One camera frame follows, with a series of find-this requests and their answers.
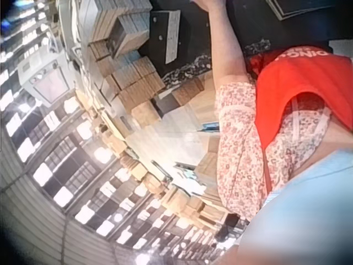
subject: fluorescent light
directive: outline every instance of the fluorescent light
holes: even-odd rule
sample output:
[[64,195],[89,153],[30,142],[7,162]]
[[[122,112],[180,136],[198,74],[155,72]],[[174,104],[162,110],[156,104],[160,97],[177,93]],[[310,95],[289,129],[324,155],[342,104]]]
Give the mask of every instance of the fluorescent light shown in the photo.
[[129,232],[130,226],[128,226],[123,232],[121,232],[120,237],[116,240],[119,244],[125,244],[127,240],[132,236],[132,233]]
[[75,216],[75,219],[84,225],[92,218],[93,215],[94,210],[88,208],[87,205],[84,205]]
[[161,228],[161,226],[164,224],[164,222],[158,218],[154,223],[153,223],[153,227],[156,227],[156,228]]
[[44,37],[44,38],[42,39],[42,44],[43,44],[43,45],[48,45],[48,43],[49,43],[49,38],[48,38],[48,37]]
[[76,130],[83,140],[87,140],[92,137],[93,134],[90,130],[90,127],[91,123],[89,122],[89,120],[86,120],[85,122],[77,126]]
[[149,263],[150,257],[147,254],[140,254],[136,258],[137,265],[147,265]]
[[97,158],[97,160],[102,164],[107,164],[112,155],[113,155],[112,151],[108,148],[106,149],[106,148],[100,147],[94,151],[95,158]]
[[41,145],[41,142],[37,142],[37,143],[34,145],[34,149],[38,149],[40,145]]
[[98,227],[96,232],[102,236],[106,236],[113,228],[114,228],[114,225],[111,222],[105,220],[100,225],[100,227]]
[[6,59],[10,59],[12,56],[13,56],[13,52],[10,51],[6,54]]
[[42,106],[42,104],[43,104],[42,101],[40,101],[39,99],[35,99],[35,105],[36,105],[37,107]]
[[116,191],[116,188],[110,184],[109,181],[105,182],[103,186],[99,189],[105,196],[110,198],[112,194]]
[[13,94],[13,98],[18,97],[19,95],[20,95],[20,92],[19,92],[19,91],[17,91],[17,92],[15,92],[15,93]]
[[148,211],[143,210],[138,214],[137,218],[141,219],[142,221],[146,221],[149,218],[149,216],[150,214],[148,213]]
[[54,111],[49,112],[49,114],[44,117],[44,121],[46,125],[48,125],[50,131],[54,131],[60,125],[60,121]]
[[64,102],[64,109],[67,114],[73,113],[78,107],[79,104],[75,97],[72,97]]
[[0,100],[0,109],[3,112],[7,106],[13,101],[11,90],[8,90]]
[[146,244],[147,240],[146,239],[142,239],[140,238],[136,244],[134,244],[133,248],[136,249],[136,250],[139,250],[141,247],[143,247],[144,244]]
[[34,152],[35,152],[34,146],[28,137],[23,141],[23,143],[17,150],[17,153],[22,162],[26,162],[28,157]]
[[18,108],[23,112],[23,113],[27,113],[29,112],[29,110],[31,109],[31,107],[27,104],[21,104],[20,106],[18,106]]
[[130,173],[127,168],[121,168],[116,173],[115,176],[121,181],[126,182],[130,178]]
[[38,14],[38,20],[44,19],[45,18],[45,13],[44,12],[40,12]]
[[125,198],[120,204],[119,207],[122,207],[123,209],[127,211],[131,211],[132,207],[134,207],[135,204],[129,200],[128,198]]
[[73,194],[66,188],[62,187],[54,196],[54,201],[61,207],[64,207],[73,197]]
[[14,135],[14,133],[17,131],[18,127],[20,127],[21,124],[22,121],[20,119],[20,116],[18,115],[18,113],[16,113],[6,124],[7,133],[10,137]]
[[164,211],[163,214],[170,217],[173,214],[173,212],[167,209]]
[[33,178],[38,182],[39,186],[43,187],[45,183],[53,176],[48,166],[42,163],[34,172]]
[[149,206],[158,209],[159,207],[161,207],[161,202],[158,199],[154,199],[153,201],[151,201]]
[[160,242],[160,238],[157,238],[154,242],[153,242],[153,244],[152,244],[152,247],[156,247],[157,245],[158,245],[158,243]]

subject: pink floral fabric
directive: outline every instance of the pink floral fabric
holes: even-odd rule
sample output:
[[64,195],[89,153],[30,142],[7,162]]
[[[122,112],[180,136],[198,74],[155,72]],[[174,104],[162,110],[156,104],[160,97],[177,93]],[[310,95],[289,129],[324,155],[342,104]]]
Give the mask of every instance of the pink floral fabric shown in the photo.
[[[255,85],[230,83],[217,90],[221,141],[217,186],[223,205],[249,221],[267,197],[263,154],[255,126]],[[275,140],[266,149],[273,190],[315,151],[327,130],[331,111],[313,94],[289,102]]]

